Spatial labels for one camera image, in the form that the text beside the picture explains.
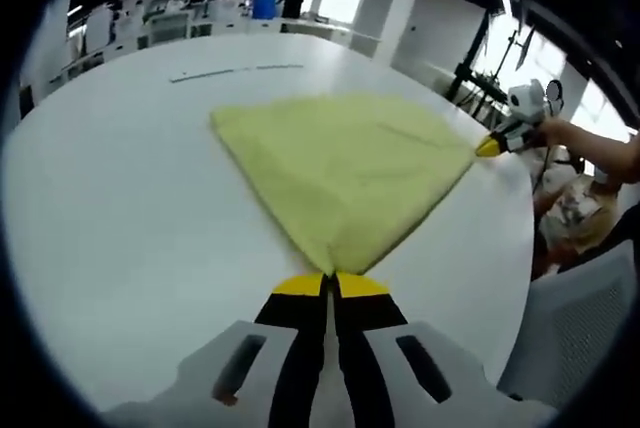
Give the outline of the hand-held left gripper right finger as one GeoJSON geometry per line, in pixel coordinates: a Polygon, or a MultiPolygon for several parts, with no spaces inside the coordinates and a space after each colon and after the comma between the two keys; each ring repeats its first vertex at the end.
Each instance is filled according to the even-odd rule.
{"type": "Polygon", "coordinates": [[[380,283],[335,276],[339,366],[358,427],[545,427],[554,408],[509,396],[481,362],[425,322],[410,322],[380,283]]]}

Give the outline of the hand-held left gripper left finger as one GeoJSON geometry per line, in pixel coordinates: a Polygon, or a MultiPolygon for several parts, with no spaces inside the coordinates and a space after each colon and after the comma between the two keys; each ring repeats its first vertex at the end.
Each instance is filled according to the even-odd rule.
{"type": "Polygon", "coordinates": [[[307,427],[324,364],[323,274],[277,285],[251,322],[236,321],[183,359],[146,402],[103,413],[109,427],[307,427]]]}

